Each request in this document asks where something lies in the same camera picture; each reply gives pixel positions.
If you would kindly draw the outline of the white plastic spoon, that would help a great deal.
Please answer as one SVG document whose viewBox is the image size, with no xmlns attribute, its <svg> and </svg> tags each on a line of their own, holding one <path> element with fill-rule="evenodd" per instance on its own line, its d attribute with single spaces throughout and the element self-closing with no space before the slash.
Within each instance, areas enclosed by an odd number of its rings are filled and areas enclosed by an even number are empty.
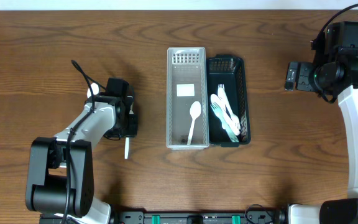
<svg viewBox="0 0 358 224">
<path fill-rule="evenodd" d="M 226 108 L 225 108 L 225 105 L 223 104 L 223 102 L 221 101 L 221 99 L 219 98 L 218 95 L 215 95 L 215 94 L 212 94 L 210 96 L 210 100 L 211 100 L 211 103 L 217 103 L 220 108 L 222 109 L 223 111 L 223 116 L 224 116 L 224 119 L 226 120 L 228 126 L 232 129 L 233 133 L 238 136 L 240 135 L 240 132 L 237 132 L 237 129 L 234 125 L 234 123 L 232 122 L 232 119 L 230 118 L 230 116 L 228 115 L 228 113 L 226 112 Z"/>
<path fill-rule="evenodd" d="M 100 91 L 99 85 L 96 83 L 92 83 L 87 90 L 86 96 L 87 98 L 90 98 L 92 95 L 97 95 L 99 91 Z"/>
<path fill-rule="evenodd" d="M 134 103 L 131 104 L 129 114 L 134 114 L 133 106 L 134 106 Z M 124 158 L 125 159 L 129 158 L 130 145 L 131 145 L 131 137 L 126 137 L 125 150 L 124 150 Z"/>
<path fill-rule="evenodd" d="M 201 103 L 199 101 L 195 101 L 190 107 L 191 126 L 188 134 L 187 145 L 190 145 L 192 142 L 195 121 L 200 116 L 201 110 Z"/>
</svg>

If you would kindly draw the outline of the white plastic fork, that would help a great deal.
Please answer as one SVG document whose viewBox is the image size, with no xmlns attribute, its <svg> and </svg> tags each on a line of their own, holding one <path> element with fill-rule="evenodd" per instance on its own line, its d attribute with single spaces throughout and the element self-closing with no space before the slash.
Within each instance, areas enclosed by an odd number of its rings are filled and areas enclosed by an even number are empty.
<svg viewBox="0 0 358 224">
<path fill-rule="evenodd" d="M 228 102 L 228 98 L 226 95 L 226 91 L 224 89 L 224 84 L 218 85 L 218 96 L 221 99 L 221 101 L 223 102 L 223 104 L 225 105 L 225 107 L 229 108 L 229 102 Z"/>
<path fill-rule="evenodd" d="M 234 123 L 234 125 L 235 125 L 235 127 L 237 129 L 237 132 L 239 132 L 240 128 L 241 128 L 240 121 L 239 121 L 239 118 L 237 117 L 237 115 L 235 115 L 233 113 L 232 108 L 230 106 L 230 103 L 229 103 L 229 108 L 226 108 L 226 109 L 229 112 L 230 118 L 232 119 L 232 122 Z"/>
</svg>

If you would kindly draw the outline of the pale green plastic fork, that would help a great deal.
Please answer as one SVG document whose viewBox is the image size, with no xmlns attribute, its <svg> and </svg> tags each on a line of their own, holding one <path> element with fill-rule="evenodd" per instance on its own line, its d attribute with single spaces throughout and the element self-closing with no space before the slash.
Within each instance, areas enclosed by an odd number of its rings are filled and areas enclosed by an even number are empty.
<svg viewBox="0 0 358 224">
<path fill-rule="evenodd" d="M 214 112 L 215 116 L 217 118 L 219 118 L 219 120 L 221 122 L 221 126 L 222 126 L 223 130 L 225 130 L 225 132 L 227 133 L 229 139 L 232 142 L 239 142 L 237 136 L 233 133 L 232 129 L 228 126 L 226 120 L 224 119 L 223 111 L 220 108 L 220 106 L 217 103 L 211 103 L 211 108 L 212 108 L 212 111 Z"/>
</svg>

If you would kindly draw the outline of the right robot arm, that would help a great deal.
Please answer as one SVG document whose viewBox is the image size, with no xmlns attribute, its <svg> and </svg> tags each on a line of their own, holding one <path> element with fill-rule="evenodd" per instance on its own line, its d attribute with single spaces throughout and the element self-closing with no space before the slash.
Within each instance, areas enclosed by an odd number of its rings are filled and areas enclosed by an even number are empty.
<svg viewBox="0 0 358 224">
<path fill-rule="evenodd" d="M 328 26 L 312 44 L 313 62 L 290 62 L 284 88 L 317 93 L 338 103 L 346 128 L 349 157 L 347 198 L 321 205 L 293 204 L 289 223 L 358 223 L 358 22 Z"/>
</svg>

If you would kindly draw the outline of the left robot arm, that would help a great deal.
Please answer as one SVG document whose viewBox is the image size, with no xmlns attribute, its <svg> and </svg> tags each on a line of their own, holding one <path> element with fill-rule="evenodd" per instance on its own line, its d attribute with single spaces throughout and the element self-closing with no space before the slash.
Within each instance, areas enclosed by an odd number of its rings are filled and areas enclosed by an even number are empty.
<svg viewBox="0 0 358 224">
<path fill-rule="evenodd" d="M 112 223 L 112 207 L 94 196 L 93 149 L 102 138 L 137 135 L 134 90 L 110 78 L 91 92 L 81 114 L 52 138 L 37 137 L 30 147 L 25 205 L 45 223 Z"/>
</svg>

